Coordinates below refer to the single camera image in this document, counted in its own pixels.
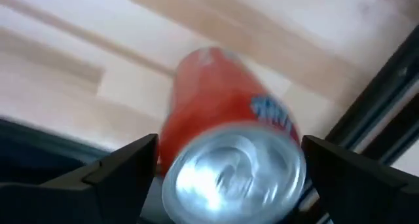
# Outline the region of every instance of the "black frame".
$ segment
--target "black frame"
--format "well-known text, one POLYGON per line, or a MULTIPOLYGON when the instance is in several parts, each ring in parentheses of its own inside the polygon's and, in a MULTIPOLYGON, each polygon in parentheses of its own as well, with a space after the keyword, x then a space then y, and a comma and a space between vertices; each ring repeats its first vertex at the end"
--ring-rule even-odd
POLYGON ((157 135, 149 134, 40 185, 0 183, 0 223, 137 223, 156 147, 157 135))
MULTIPOLYGON (((368 84, 325 140, 353 150, 418 79, 419 26, 368 84)), ((418 139, 418 98, 416 94, 402 112, 375 137, 362 152, 363 155, 382 164, 391 165, 418 139)), ((312 182, 308 179, 300 201, 302 202, 313 190, 312 182)), ((320 203, 321 201, 315 202, 306 213, 299 215, 303 215, 309 223, 318 222, 326 214, 320 203)))
POLYGON ((314 136, 303 137, 302 149, 321 207, 336 224, 417 223, 419 177, 314 136))
POLYGON ((25 126, 24 123, 0 117, 0 138, 7 141, 28 144, 49 153, 77 159, 89 164, 110 154, 110 152, 88 146, 86 143, 68 140, 61 136, 25 126))

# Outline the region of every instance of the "can rim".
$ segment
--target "can rim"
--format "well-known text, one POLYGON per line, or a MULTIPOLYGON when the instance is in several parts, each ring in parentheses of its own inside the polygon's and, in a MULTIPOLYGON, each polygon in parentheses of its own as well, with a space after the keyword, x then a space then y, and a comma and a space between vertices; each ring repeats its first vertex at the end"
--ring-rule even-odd
POLYGON ((215 223, 214 221, 203 219, 199 217, 199 215, 194 215, 188 212, 186 209, 184 209, 182 203, 176 197, 175 184, 177 175, 180 173, 183 167, 183 162, 188 152, 192 148, 199 147, 200 141, 205 141, 205 139, 211 138, 214 134, 222 133, 225 130, 262 130, 264 132, 271 133, 272 135, 275 135, 275 138, 278 139, 278 141, 281 142, 279 143, 278 148, 276 148, 277 151, 283 150, 285 148, 284 145, 288 147, 289 144, 294 145, 290 148, 287 148, 292 150, 295 156, 298 157, 298 165, 295 165, 295 175, 297 182, 295 183, 295 186, 293 188, 293 190, 295 191, 295 193, 293 193, 293 196, 289 198, 287 200, 288 202, 286 202, 285 204, 277 203, 275 207, 277 207, 278 209, 274 209, 272 206, 271 208, 262 211, 260 215, 256 215, 255 217, 251 218, 247 217, 246 219, 241 220, 240 223, 271 223, 272 220, 279 220, 284 218, 289 213, 289 211, 291 211, 292 208, 295 206, 302 192, 304 180, 306 177, 306 163, 304 159, 304 154, 297 142, 292 140, 291 137, 287 135, 285 132, 275 129, 271 126, 265 126, 254 122, 248 122, 245 124, 243 124, 243 122, 241 122, 240 124, 234 122, 216 126, 215 128, 206 130, 205 132, 197 135, 183 148, 182 152, 180 152, 173 161, 168 173, 166 174, 162 186, 162 201, 164 209, 166 210, 168 215, 176 223, 185 223, 185 220, 187 220, 186 223, 215 223))

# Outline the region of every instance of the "red can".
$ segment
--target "red can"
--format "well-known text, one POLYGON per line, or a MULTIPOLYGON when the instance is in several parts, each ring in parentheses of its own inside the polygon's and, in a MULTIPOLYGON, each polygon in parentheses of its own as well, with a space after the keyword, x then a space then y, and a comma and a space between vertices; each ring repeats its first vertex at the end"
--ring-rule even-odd
POLYGON ((214 47, 182 60, 172 94, 159 143, 170 217, 241 224, 282 218, 305 178, 287 109, 235 55, 214 47))

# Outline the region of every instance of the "aluminum can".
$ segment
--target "aluminum can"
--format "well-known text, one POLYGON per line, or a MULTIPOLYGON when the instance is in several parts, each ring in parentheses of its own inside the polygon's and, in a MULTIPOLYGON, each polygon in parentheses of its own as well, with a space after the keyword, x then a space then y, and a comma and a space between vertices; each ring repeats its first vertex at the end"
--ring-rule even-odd
POLYGON ((160 133, 162 199, 176 223, 275 223, 306 175, 286 107, 231 52, 184 58, 160 133))

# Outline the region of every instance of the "light wood plank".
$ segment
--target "light wood plank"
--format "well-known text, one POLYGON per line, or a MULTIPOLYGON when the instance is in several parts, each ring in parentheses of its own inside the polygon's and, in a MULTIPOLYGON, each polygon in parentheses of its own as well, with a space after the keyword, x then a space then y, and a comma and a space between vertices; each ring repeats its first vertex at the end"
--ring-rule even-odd
POLYGON ((78 88, 95 95, 102 69, 0 28, 2 71, 13 66, 21 75, 36 77, 51 87, 78 88))
POLYGON ((387 0, 237 0, 375 75, 417 25, 387 0))
POLYGON ((324 138, 346 108, 297 84, 292 84, 282 101, 295 118, 300 136, 313 135, 324 138))
MULTIPOLYGON (((273 67, 294 83, 342 105, 350 104, 372 77, 279 26, 280 30, 275 33, 278 36, 248 33, 220 17, 219 12, 201 5, 201 0, 133 1, 273 67)), ((231 1, 231 6, 237 5, 237 1, 231 1)))
POLYGON ((6 7, 0 7, 0 15, 6 20, 6 22, 0 22, 0 27, 48 48, 54 48, 88 65, 102 68, 104 74, 98 89, 99 97, 126 105, 155 119, 165 117, 166 102, 168 102, 172 85, 172 79, 169 76, 148 67, 133 64, 125 58, 106 52, 100 47, 6 7), (116 77, 117 81, 107 80, 113 77, 116 77))
POLYGON ((162 123, 91 94, 57 90, 13 69, 0 74, 0 102, 0 117, 109 151, 158 132, 162 123))
POLYGON ((135 52, 172 73, 185 55, 213 43, 129 0, 21 1, 135 52))
POLYGON ((99 46, 105 49, 106 51, 123 56, 129 59, 130 61, 150 67, 166 75, 173 75, 173 71, 170 71, 166 67, 161 66, 160 64, 153 62, 144 56, 139 55, 135 51, 118 45, 117 43, 111 42, 108 39, 103 38, 94 32, 80 28, 79 26, 76 26, 70 22, 66 22, 65 20, 58 18, 57 16, 51 15, 48 12, 36 9, 35 7, 32 7, 23 0, 0 0, 0 4, 10 9, 13 9, 14 11, 19 12, 23 15, 32 17, 40 22, 43 22, 44 24, 58 28, 68 34, 84 39, 85 41, 99 46))

